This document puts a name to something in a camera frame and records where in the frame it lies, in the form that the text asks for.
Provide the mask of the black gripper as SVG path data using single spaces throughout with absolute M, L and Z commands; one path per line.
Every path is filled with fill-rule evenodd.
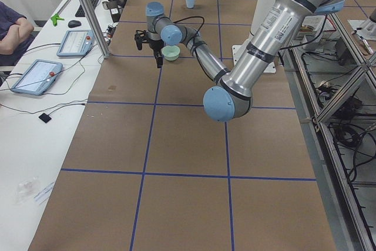
M 163 48 L 163 40 L 153 40 L 149 39 L 149 47 L 153 50 L 157 68 L 161 68 L 163 66 L 163 55 L 162 55 L 162 48 Z

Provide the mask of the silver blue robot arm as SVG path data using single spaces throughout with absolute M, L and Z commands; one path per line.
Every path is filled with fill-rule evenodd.
M 335 13 L 343 6 L 344 0 L 275 0 L 232 70 L 212 53 L 198 30 L 172 22 L 159 2 L 146 5 L 146 38 L 162 45 L 182 43 L 189 49 L 215 82 L 203 97 L 206 114 L 215 121 L 227 122 L 249 112 L 253 85 L 304 18 Z

